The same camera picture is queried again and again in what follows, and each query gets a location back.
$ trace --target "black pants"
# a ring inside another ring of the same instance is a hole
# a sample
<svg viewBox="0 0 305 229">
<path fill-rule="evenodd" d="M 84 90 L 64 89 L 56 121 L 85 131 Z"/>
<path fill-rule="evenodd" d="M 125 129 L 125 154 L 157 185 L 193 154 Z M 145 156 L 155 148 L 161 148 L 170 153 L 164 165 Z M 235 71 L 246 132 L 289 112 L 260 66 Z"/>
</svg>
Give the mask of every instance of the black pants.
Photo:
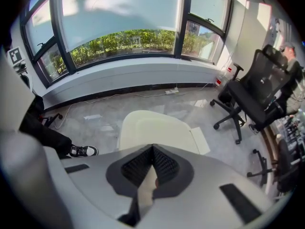
<svg viewBox="0 0 305 229">
<path fill-rule="evenodd" d="M 275 102 L 273 102 L 272 104 L 270 104 L 270 106 L 267 108 L 267 110 L 265 111 L 266 115 L 268 115 L 269 113 L 271 113 L 271 111 L 273 111 L 274 109 L 276 109 L 276 112 L 273 113 L 263 124 L 259 125 L 256 124 L 255 128 L 258 131 L 263 130 L 265 127 L 269 126 L 271 123 L 273 123 L 273 121 L 283 118 L 286 116 L 287 113 L 287 99 L 284 97 L 279 97 L 279 99 L 276 100 L 276 102 L 281 106 L 283 112 L 281 112 L 278 107 L 275 105 Z"/>
<path fill-rule="evenodd" d="M 60 158 L 65 158 L 71 151 L 70 138 L 45 127 L 29 113 L 25 114 L 19 130 L 36 138 L 43 146 L 54 148 Z"/>
</svg>

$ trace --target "window handle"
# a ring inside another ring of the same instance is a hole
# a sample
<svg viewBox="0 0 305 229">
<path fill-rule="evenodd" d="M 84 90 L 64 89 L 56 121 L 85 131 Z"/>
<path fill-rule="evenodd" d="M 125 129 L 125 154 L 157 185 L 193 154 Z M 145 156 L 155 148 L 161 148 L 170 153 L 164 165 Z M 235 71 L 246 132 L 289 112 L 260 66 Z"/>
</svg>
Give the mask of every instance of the window handle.
<svg viewBox="0 0 305 229">
<path fill-rule="evenodd" d="M 210 18 L 207 18 L 206 19 L 207 21 L 209 21 L 210 23 L 211 23 L 211 21 L 213 21 L 212 19 L 210 19 Z"/>
</svg>

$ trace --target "sneaker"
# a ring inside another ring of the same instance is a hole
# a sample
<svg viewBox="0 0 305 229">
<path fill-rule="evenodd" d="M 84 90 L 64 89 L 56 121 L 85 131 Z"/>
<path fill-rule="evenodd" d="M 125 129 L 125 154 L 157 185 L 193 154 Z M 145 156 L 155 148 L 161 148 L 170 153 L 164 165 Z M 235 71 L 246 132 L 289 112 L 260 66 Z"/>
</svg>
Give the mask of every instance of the sneaker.
<svg viewBox="0 0 305 229">
<path fill-rule="evenodd" d="M 249 128 L 255 135 L 259 133 L 259 131 L 254 127 L 254 124 L 249 124 Z"/>
<path fill-rule="evenodd" d="M 72 145 L 70 155 L 72 157 L 88 157 L 98 155 L 99 150 L 93 146 L 75 146 Z"/>
</svg>

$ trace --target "person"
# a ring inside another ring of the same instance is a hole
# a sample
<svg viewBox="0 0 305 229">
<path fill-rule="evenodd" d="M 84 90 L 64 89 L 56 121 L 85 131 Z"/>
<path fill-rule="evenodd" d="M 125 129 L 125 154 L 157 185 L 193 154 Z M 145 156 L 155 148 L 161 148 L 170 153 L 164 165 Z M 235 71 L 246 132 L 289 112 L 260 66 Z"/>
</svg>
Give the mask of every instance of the person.
<svg viewBox="0 0 305 229">
<path fill-rule="evenodd" d="M 276 112 L 273 113 L 262 125 L 249 125 L 250 129 L 255 133 L 260 132 L 277 119 L 283 118 L 287 115 L 296 114 L 305 97 L 303 71 L 300 63 L 296 59 L 294 45 L 291 42 L 286 42 L 283 44 L 281 51 L 288 61 L 288 64 L 283 69 L 289 73 L 290 79 L 281 89 L 281 95 L 279 98 L 265 111 L 266 115 L 271 113 L 274 109 L 276 109 Z"/>
<path fill-rule="evenodd" d="M 76 146 L 67 136 L 45 127 L 30 113 L 26 113 L 19 130 L 36 138 L 43 146 L 56 150 L 60 159 L 71 157 L 87 157 L 98 155 L 98 149 L 93 146 Z"/>
</svg>

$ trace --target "power strip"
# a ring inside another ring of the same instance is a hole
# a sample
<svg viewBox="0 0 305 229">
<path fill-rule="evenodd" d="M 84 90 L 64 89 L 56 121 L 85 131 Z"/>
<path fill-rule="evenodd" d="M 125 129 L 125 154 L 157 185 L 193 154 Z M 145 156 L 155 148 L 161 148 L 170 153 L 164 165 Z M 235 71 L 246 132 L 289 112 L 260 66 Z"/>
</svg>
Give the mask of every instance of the power strip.
<svg viewBox="0 0 305 229">
<path fill-rule="evenodd" d="M 177 93 L 179 93 L 178 87 L 175 87 L 174 89 L 165 91 L 166 95 L 177 94 Z"/>
</svg>

